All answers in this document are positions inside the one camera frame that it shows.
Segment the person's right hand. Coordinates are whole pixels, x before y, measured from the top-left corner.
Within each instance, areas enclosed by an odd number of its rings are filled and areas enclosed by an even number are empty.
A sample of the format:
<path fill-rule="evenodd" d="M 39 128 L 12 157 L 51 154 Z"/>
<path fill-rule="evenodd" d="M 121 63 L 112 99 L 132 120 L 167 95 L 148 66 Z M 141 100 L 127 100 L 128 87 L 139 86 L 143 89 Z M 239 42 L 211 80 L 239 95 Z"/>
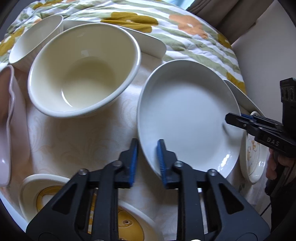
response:
<path fill-rule="evenodd" d="M 269 158 L 267 160 L 267 170 L 266 170 L 266 177 L 269 180 L 274 180 L 277 178 L 277 174 L 276 174 L 276 167 L 277 167 L 277 163 L 274 159 L 274 150 L 269 149 L 270 155 Z M 283 155 L 278 155 L 277 157 L 277 161 L 279 164 L 286 166 L 286 167 L 292 167 L 295 159 L 291 159 L 288 157 L 285 157 Z"/>

